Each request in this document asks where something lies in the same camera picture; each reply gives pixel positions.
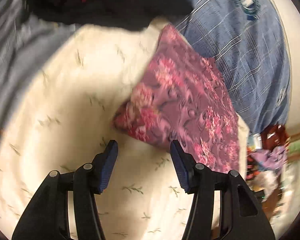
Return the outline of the black and red garment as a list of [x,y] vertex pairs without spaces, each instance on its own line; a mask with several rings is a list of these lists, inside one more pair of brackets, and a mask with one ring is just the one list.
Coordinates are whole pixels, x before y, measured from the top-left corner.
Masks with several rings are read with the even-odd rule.
[[64,24],[95,24],[141,31],[156,17],[178,20],[189,15],[189,0],[24,0],[39,18]]

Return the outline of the cream leaf-print blanket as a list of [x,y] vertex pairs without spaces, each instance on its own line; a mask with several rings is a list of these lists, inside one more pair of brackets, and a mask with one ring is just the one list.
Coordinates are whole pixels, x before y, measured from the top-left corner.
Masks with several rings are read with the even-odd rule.
[[[168,150],[113,125],[166,25],[141,32],[86,25],[33,79],[0,143],[0,230],[7,238],[50,171],[74,172],[114,139],[114,170],[95,197],[106,238],[181,239],[192,197],[180,187]],[[237,116],[238,170],[245,176],[249,129]]]

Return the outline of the dark red plastic bag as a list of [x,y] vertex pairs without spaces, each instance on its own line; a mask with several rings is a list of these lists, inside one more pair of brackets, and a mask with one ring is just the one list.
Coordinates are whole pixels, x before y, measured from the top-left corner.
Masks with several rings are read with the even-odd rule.
[[272,151],[277,146],[285,146],[289,135],[284,125],[268,126],[261,132],[262,148]]

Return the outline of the purple floral shirt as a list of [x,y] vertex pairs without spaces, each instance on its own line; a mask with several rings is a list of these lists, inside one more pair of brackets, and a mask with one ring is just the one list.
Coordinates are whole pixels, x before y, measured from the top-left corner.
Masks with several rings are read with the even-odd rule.
[[166,25],[141,81],[117,110],[115,128],[162,150],[173,140],[195,161],[226,173],[239,167],[238,116],[214,59]]

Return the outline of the grey-blue bed sheet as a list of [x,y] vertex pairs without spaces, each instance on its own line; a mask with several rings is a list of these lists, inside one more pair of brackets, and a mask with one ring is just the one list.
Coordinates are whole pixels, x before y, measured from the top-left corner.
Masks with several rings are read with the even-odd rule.
[[23,0],[0,0],[0,139],[33,76],[78,28],[40,20]]

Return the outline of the blue plaid quilt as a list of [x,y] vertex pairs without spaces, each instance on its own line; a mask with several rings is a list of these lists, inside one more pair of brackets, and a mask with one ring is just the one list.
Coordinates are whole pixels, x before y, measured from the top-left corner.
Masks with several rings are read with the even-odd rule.
[[235,111],[252,133],[287,121],[290,60],[271,0],[190,0],[175,23],[193,49],[215,59]]

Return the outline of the lilac printed cloth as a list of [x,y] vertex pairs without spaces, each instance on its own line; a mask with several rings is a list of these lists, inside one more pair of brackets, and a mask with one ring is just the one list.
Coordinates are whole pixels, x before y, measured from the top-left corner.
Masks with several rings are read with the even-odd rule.
[[258,149],[250,155],[263,170],[270,170],[276,173],[280,173],[283,165],[287,162],[285,146],[277,146],[272,151]]

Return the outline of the small white-blue box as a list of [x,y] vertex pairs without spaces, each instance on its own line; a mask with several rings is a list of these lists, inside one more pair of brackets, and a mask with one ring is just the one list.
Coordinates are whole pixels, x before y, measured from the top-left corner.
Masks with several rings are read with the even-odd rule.
[[262,149],[262,138],[259,133],[249,135],[248,147],[252,151]]

